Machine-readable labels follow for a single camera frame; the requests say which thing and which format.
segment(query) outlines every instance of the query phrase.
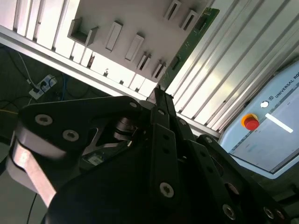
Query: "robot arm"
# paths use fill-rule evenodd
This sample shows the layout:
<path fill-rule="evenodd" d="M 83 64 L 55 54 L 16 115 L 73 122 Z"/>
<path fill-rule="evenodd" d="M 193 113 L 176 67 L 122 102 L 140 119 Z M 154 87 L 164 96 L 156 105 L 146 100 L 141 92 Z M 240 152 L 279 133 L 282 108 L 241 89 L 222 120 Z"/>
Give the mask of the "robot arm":
<path fill-rule="evenodd" d="M 114 153 L 89 170 L 82 155 Z M 47 224 L 290 223 L 285 211 L 208 135 L 195 139 L 171 96 L 30 105 L 7 169 L 40 194 Z"/>

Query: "power strip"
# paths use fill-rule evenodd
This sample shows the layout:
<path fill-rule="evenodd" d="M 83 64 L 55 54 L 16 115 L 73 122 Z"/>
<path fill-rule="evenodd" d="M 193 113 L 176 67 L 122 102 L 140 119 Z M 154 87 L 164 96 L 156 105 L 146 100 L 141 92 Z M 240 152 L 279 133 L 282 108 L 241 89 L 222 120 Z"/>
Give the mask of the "power strip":
<path fill-rule="evenodd" d="M 50 88 L 52 88 L 56 83 L 57 80 L 56 78 L 53 78 L 54 76 L 52 75 L 47 75 L 42 81 L 40 81 L 37 86 L 40 87 L 42 82 L 45 82 L 47 85 L 43 86 L 43 91 L 39 90 L 39 92 L 34 92 L 34 89 L 29 91 L 29 94 L 34 98 L 34 99 L 39 99 L 44 92 L 47 92 Z"/>

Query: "green circuit board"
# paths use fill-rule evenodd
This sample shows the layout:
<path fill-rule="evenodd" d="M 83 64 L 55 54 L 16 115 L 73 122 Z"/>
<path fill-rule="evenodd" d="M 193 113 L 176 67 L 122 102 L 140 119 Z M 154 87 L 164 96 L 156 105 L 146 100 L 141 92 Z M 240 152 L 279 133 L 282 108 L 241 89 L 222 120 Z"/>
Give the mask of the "green circuit board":
<path fill-rule="evenodd" d="M 195 47 L 198 45 L 218 13 L 219 9 L 215 8 L 206 8 L 202 13 L 193 30 L 190 32 L 181 48 L 178 50 L 172 62 L 166 69 L 164 75 L 161 77 L 158 85 L 160 85 L 162 90 L 166 90 L 172 83 L 173 79 L 181 70 L 182 66 L 187 61 Z"/>

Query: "bolt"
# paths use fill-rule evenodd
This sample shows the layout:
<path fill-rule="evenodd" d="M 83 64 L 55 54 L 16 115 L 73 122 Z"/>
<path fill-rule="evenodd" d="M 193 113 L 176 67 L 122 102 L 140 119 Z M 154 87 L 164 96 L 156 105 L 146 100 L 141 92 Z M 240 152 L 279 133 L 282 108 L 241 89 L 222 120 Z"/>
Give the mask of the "bolt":
<path fill-rule="evenodd" d="M 274 215 L 270 209 L 268 209 L 267 207 L 264 207 L 263 210 L 270 219 L 274 219 Z"/>
<path fill-rule="evenodd" d="M 133 102 L 130 102 L 130 105 L 132 106 L 132 107 L 137 107 L 137 104 L 136 103 L 133 103 Z"/>
<path fill-rule="evenodd" d="M 281 217 L 281 219 L 285 219 L 285 216 L 282 214 L 281 211 L 275 209 L 276 213 L 278 214 L 279 217 Z"/>
<path fill-rule="evenodd" d="M 210 139 L 209 137 L 206 137 L 206 140 L 207 140 L 208 143 L 212 143 L 213 142 L 212 139 Z"/>
<path fill-rule="evenodd" d="M 227 217 L 231 220 L 235 220 L 235 212 L 228 204 L 224 204 L 222 210 Z"/>
<path fill-rule="evenodd" d="M 186 124 L 187 124 L 183 119 L 180 119 L 179 122 L 180 122 L 182 125 L 186 125 Z"/>
<path fill-rule="evenodd" d="M 77 141 L 79 139 L 79 134 L 73 130 L 65 130 L 62 136 L 67 141 Z"/>
<path fill-rule="evenodd" d="M 162 182 L 160 183 L 160 192 L 164 197 L 172 198 L 174 195 L 174 190 L 172 186 L 168 183 Z"/>
<path fill-rule="evenodd" d="M 165 113 L 164 113 L 163 111 L 161 111 L 161 110 L 158 110 L 158 112 L 159 112 L 160 114 L 162 114 L 162 115 L 165 114 Z"/>
<path fill-rule="evenodd" d="M 35 117 L 36 123 L 42 126 L 48 126 L 53 123 L 53 119 L 46 114 L 38 114 Z"/>

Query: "red button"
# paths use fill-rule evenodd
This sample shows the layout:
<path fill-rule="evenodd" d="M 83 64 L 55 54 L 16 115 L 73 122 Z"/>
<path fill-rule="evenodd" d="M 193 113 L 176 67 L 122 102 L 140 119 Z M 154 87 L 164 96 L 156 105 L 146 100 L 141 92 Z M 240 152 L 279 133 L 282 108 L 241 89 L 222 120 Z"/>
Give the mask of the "red button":
<path fill-rule="evenodd" d="M 251 118 L 247 118 L 244 121 L 244 125 L 248 130 L 256 130 L 258 128 L 258 126 L 260 125 L 260 123 L 258 122 L 257 119 L 251 117 Z"/>

